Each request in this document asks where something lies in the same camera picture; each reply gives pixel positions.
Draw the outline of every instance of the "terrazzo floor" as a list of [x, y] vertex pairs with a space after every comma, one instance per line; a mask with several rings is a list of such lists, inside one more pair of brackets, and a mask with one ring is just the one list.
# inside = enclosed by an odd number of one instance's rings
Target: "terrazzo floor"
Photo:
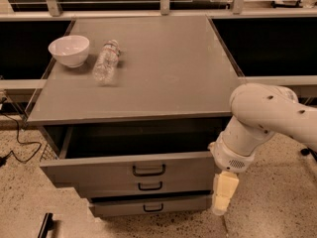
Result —
[[[14, 150], [26, 159], [37, 146], [16, 142], [15, 124], [0, 117], [0, 156]], [[45, 140], [36, 129], [21, 141]], [[41, 153], [27, 164], [13, 157], [0, 168], [0, 237], [38, 237], [46, 212], [53, 213], [55, 238], [314, 238], [317, 237], [317, 163], [303, 146], [276, 134], [260, 146], [243, 174], [224, 217], [212, 211], [94, 218], [86, 199], [72, 188], [55, 188], [39, 168]]]

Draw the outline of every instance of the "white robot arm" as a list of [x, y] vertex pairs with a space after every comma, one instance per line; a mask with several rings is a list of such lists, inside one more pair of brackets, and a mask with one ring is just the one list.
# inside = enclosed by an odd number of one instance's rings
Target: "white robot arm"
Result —
[[210, 145], [222, 170], [214, 179], [213, 212], [226, 212], [237, 185], [236, 173], [244, 172], [255, 158], [257, 146], [274, 132], [317, 150], [317, 109], [298, 103], [289, 88], [256, 83], [239, 86], [230, 98], [233, 117], [217, 141]]

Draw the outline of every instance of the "cabinet top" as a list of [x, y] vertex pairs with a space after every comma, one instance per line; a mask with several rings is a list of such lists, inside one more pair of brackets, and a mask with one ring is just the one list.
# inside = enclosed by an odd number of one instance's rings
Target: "cabinet top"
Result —
[[[238, 78], [206, 17], [79, 19], [71, 31], [90, 40], [78, 68], [56, 62], [28, 119], [35, 125], [206, 117], [230, 114]], [[117, 40], [113, 85], [92, 68], [103, 44]]]

